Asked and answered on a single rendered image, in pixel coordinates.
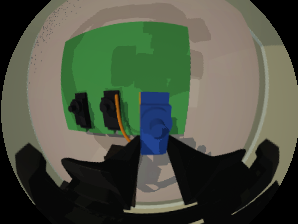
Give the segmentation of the green flat rectangular slab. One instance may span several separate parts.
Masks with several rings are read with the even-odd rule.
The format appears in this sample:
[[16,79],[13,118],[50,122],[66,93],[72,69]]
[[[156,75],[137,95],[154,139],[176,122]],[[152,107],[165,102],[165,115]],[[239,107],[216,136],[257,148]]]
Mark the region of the green flat rectangular slab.
[[140,135],[140,92],[170,92],[173,127],[185,132],[190,92],[188,27],[173,23],[109,24],[65,41],[61,96],[68,129]]

